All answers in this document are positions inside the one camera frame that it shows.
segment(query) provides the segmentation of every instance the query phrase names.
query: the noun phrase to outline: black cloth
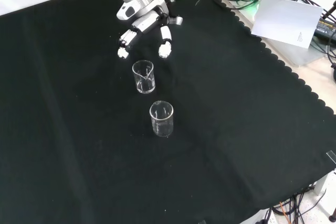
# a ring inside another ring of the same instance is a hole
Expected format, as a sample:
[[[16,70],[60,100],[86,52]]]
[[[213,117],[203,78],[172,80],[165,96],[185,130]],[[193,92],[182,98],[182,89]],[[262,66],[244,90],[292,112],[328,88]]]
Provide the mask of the black cloth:
[[[0,18],[1,223],[240,223],[321,178],[331,109],[212,0],[173,3],[127,60],[122,0],[53,0]],[[154,63],[156,88],[131,71]],[[151,129],[156,100],[174,132]]]

